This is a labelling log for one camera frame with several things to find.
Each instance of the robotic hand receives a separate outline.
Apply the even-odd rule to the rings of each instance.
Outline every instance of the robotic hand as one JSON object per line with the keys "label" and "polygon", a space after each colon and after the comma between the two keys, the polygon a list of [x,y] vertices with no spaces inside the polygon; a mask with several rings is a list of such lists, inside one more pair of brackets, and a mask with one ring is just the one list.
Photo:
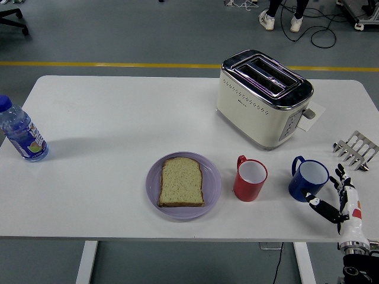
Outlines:
{"label": "robotic hand", "polygon": [[340,284],[351,283],[379,283],[379,251],[370,251],[378,247],[378,242],[370,242],[362,232],[362,212],[358,192],[351,182],[341,164],[335,170],[339,180],[330,177],[339,195],[340,208],[336,209],[327,202],[320,200],[305,189],[302,193],[309,205],[321,216],[338,225],[341,239],[338,249],[345,255],[343,257],[343,274],[339,278]]}

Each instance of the shoe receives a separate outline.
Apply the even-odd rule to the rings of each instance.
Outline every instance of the shoe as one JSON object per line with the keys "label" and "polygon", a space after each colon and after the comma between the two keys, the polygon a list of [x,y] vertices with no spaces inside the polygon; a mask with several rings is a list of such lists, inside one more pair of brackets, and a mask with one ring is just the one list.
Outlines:
{"label": "shoe", "polygon": [[291,31],[293,33],[297,33],[301,27],[301,24],[303,23],[303,17],[301,19],[295,18],[295,16],[291,20]]}
{"label": "shoe", "polygon": [[263,10],[263,12],[261,12],[259,14],[259,22],[261,23],[261,25],[264,26],[264,28],[267,31],[272,31],[274,29],[275,19],[273,19],[273,18],[271,18],[271,19],[267,18],[267,9]]}

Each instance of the plate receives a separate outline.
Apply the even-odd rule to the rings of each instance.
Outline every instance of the plate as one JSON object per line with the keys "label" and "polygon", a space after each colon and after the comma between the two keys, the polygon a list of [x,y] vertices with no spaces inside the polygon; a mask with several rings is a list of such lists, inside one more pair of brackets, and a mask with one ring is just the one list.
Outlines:
{"label": "plate", "polygon": [[[159,207],[160,175],[165,160],[174,157],[191,158],[199,162],[203,172],[203,207]],[[159,159],[149,170],[146,177],[146,192],[155,208],[164,214],[176,219],[192,219],[199,217],[215,206],[221,194],[221,176],[215,165],[202,155],[192,152],[176,152]]]}

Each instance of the toaster slot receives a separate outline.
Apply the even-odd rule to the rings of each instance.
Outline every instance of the toaster slot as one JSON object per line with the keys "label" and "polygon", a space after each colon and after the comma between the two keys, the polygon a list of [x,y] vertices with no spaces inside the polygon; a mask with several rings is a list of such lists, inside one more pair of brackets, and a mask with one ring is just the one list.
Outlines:
{"label": "toaster slot", "polygon": [[295,85],[298,81],[294,78],[289,77],[287,74],[278,70],[276,67],[271,65],[268,61],[263,60],[262,58],[256,58],[251,63],[263,71],[270,74],[275,80],[277,80],[280,85],[284,85],[285,87],[291,87]]}
{"label": "toaster slot", "polygon": [[275,84],[267,76],[264,76],[261,72],[258,72],[256,69],[253,69],[249,65],[243,65],[237,68],[237,71],[242,75],[246,80],[252,82],[259,89],[265,88],[266,92],[271,96],[276,97],[284,88]]}

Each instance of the bottle cap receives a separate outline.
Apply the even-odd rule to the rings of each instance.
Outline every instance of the bottle cap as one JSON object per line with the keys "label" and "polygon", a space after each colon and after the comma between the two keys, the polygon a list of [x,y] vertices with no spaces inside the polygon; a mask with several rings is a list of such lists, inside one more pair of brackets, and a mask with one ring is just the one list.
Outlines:
{"label": "bottle cap", "polygon": [[0,112],[7,111],[12,107],[12,102],[8,96],[0,95]]}

